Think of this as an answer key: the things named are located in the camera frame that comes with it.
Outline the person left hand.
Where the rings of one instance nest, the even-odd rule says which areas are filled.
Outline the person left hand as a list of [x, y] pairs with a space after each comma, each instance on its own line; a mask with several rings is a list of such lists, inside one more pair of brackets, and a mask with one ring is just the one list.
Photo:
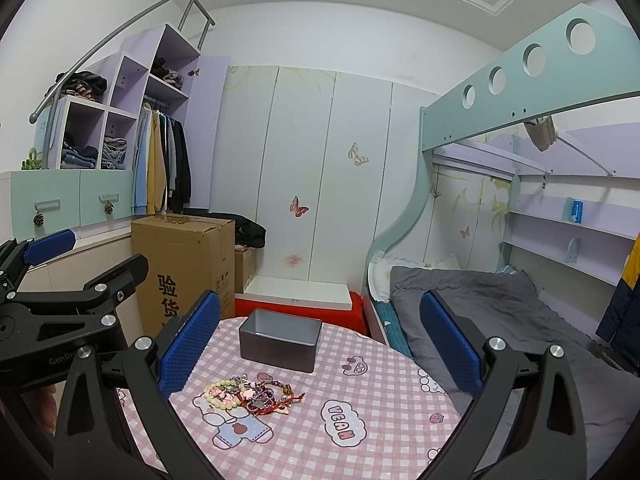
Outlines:
[[58, 423], [55, 393], [56, 385], [50, 385], [22, 394], [29, 411], [46, 434], [54, 434]]

